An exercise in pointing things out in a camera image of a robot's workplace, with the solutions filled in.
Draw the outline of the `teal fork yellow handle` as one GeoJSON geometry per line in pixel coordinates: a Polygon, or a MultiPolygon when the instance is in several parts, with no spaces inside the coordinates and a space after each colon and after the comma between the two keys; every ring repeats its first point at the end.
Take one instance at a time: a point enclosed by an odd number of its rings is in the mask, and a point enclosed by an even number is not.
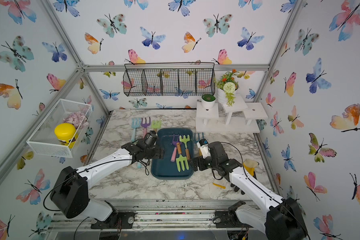
{"type": "Polygon", "coordinates": [[[195,146],[195,152],[197,153],[196,156],[202,155],[199,147],[197,146],[197,143],[204,138],[205,138],[204,133],[194,133],[194,146],[195,146]]]}

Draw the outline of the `purple rake pink handle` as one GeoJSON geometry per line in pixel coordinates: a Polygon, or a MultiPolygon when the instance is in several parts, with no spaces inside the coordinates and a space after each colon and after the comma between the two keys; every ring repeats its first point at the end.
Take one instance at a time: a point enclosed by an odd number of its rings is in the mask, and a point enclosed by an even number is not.
{"type": "Polygon", "coordinates": [[[151,125],[151,118],[141,118],[141,127],[143,128],[143,137],[146,136],[148,132],[148,127],[151,125]]]}

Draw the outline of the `green wide fork wooden handle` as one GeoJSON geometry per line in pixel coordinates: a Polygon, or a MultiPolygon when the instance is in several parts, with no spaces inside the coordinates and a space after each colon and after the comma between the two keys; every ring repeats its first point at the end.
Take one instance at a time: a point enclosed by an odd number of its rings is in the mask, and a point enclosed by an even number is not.
{"type": "Polygon", "coordinates": [[[151,127],[154,131],[157,131],[161,128],[162,121],[161,120],[154,120],[152,121],[151,127]]]}

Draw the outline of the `teal plastic storage box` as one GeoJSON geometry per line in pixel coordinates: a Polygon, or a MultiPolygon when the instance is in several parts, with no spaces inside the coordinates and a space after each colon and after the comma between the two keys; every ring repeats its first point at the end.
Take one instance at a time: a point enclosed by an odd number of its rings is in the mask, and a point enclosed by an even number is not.
{"type": "Polygon", "coordinates": [[[162,159],[153,159],[152,175],[159,180],[187,180],[194,171],[188,157],[194,157],[193,132],[187,128],[165,128],[158,131],[156,145],[164,150],[162,159]]]}

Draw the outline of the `purple tool pink handle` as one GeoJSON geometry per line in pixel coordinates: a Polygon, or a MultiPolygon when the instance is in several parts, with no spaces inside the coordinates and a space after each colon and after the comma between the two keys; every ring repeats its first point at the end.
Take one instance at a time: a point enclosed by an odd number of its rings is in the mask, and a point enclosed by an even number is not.
{"type": "Polygon", "coordinates": [[[172,145],[174,146],[174,150],[171,156],[171,162],[175,162],[177,151],[178,151],[178,143],[179,143],[179,135],[174,135],[172,139],[172,145]]]}

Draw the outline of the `green rake wooden handle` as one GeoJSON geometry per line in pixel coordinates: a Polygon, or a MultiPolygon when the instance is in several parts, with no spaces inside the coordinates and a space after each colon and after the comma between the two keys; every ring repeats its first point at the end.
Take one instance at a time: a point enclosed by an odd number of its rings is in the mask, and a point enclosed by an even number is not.
{"type": "Polygon", "coordinates": [[[188,142],[189,141],[190,141],[190,136],[189,135],[180,136],[180,142],[185,145],[186,157],[187,157],[188,161],[191,160],[191,155],[190,155],[190,151],[189,151],[189,148],[188,148],[188,142]]]}

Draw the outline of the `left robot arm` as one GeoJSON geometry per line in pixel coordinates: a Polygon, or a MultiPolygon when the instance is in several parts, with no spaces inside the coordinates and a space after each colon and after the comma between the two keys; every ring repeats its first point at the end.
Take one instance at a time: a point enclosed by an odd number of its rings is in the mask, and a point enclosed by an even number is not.
{"type": "Polygon", "coordinates": [[[84,167],[66,167],[61,172],[50,199],[67,219],[85,216],[105,222],[116,209],[105,201],[89,197],[89,190],[110,174],[141,160],[161,159],[164,150],[156,145],[155,131],[134,143],[126,143],[109,156],[84,167]]]}

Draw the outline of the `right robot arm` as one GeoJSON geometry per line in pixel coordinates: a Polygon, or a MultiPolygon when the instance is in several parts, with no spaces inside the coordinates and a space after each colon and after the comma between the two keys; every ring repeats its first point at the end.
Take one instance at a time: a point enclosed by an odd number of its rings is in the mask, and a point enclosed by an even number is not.
{"type": "Polygon", "coordinates": [[[231,219],[251,226],[269,240],[303,240],[309,236],[300,207],[295,199],[283,198],[266,188],[245,169],[243,162],[230,159],[223,143],[197,143],[202,155],[191,160],[194,171],[210,169],[220,180],[227,180],[235,190],[244,192],[256,208],[237,202],[229,208],[231,219]]]}

